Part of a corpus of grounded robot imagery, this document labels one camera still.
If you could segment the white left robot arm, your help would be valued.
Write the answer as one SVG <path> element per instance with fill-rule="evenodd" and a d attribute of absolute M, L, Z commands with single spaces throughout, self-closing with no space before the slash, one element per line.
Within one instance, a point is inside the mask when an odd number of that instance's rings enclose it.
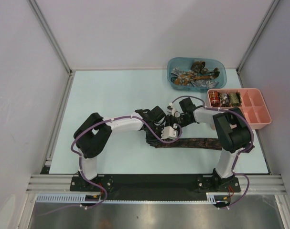
<path fill-rule="evenodd" d="M 145 131 L 146 143 L 155 146 L 161 138 L 162 124 L 166 114 L 159 107 L 138 109 L 126 118 L 106 122 L 99 113 L 92 113 L 74 133 L 75 145 L 81 155 L 81 168 L 84 176 L 81 186 L 91 191 L 97 187 L 97 156 L 103 151 L 112 135 L 127 131 Z"/>

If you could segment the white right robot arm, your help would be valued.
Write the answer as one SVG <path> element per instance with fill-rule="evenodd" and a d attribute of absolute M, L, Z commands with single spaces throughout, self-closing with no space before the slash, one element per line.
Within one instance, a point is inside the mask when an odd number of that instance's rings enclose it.
<path fill-rule="evenodd" d="M 205 123 L 215 126 L 219 143 L 222 147 L 216 168 L 212 172 L 212 185 L 217 191 L 224 191 L 235 177 L 235 166 L 241 153 L 248 153 L 253 148 L 254 134 L 239 108 L 221 109 L 196 106 L 191 97 L 182 96 L 179 102 L 182 112 L 169 103 L 166 124 L 162 130 L 163 139 L 179 137 L 185 126 L 193 123 Z"/>

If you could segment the dark brown paisley tie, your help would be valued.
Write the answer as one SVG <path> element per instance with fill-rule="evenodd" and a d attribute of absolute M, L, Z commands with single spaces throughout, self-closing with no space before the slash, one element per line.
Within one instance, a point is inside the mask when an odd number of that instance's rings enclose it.
<path fill-rule="evenodd" d="M 153 145 L 155 148 L 200 148 L 210 150 L 222 150 L 220 141 L 217 138 L 180 138 L 173 143 L 159 142 Z"/>

